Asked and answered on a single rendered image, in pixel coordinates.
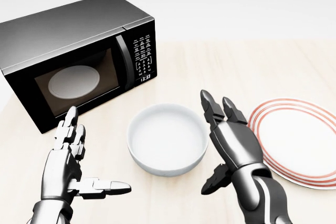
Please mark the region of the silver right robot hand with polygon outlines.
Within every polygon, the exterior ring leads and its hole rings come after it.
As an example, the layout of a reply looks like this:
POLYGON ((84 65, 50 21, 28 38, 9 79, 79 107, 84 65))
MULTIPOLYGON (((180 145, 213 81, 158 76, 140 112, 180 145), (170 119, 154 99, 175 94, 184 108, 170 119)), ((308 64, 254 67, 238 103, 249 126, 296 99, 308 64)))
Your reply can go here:
POLYGON ((239 197, 258 197, 252 177, 242 178, 238 174, 244 166, 263 161, 261 147, 243 113, 227 97, 223 97, 221 107, 208 91, 202 90, 200 96, 206 122, 210 124, 210 138, 225 161, 214 170, 201 194, 209 195, 232 183, 239 197))

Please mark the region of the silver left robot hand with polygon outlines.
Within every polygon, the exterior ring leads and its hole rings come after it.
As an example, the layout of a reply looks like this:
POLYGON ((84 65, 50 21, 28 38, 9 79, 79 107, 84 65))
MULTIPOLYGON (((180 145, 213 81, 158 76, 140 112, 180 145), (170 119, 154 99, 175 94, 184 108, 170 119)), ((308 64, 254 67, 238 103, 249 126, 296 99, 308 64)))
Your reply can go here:
POLYGON ((127 183, 96 177, 82 178, 79 162, 86 151, 86 129, 77 122, 78 110, 72 106, 57 126, 55 144, 44 168, 41 199, 64 200, 70 204, 76 196, 83 199, 104 199, 106 195, 131 192, 131 186, 127 183))

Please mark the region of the white plate with red rings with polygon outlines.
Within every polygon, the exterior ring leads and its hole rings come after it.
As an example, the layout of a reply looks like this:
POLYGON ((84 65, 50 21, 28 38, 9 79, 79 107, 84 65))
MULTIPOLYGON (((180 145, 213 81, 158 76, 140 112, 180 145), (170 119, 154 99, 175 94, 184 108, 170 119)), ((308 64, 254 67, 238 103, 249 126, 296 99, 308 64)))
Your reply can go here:
POLYGON ((266 165, 312 189, 336 189, 336 114, 305 100, 271 99, 256 106, 248 126, 266 165))

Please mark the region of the white bowl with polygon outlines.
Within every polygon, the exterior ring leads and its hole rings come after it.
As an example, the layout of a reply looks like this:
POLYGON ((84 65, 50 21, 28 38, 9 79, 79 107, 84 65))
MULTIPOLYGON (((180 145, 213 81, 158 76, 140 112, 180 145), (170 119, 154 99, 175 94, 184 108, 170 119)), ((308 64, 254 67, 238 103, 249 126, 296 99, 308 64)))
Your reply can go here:
POLYGON ((179 104, 161 103, 139 112, 127 132, 133 160, 146 172, 163 177, 180 176, 193 169, 208 148, 201 118, 179 104))

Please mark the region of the white microwave turntable plate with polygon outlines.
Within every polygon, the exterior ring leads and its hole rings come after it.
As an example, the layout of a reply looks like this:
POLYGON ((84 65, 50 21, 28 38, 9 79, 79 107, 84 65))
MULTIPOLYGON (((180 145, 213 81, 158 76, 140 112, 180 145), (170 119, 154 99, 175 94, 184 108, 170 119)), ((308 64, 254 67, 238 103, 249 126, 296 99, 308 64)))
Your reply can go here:
POLYGON ((58 71, 49 81, 49 92, 61 99, 76 99, 92 92, 100 81, 96 69, 78 65, 58 71))

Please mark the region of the black microwave oven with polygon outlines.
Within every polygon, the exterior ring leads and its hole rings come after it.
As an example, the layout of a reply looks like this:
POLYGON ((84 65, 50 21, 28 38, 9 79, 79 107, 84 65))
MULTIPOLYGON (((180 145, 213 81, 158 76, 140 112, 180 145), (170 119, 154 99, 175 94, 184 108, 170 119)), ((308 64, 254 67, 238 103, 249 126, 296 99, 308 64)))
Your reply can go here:
POLYGON ((71 106, 83 114, 157 75, 155 20, 126 0, 81 0, 0 23, 0 71, 45 133, 71 106), (58 71, 90 66, 97 87, 76 99, 48 89, 58 71))

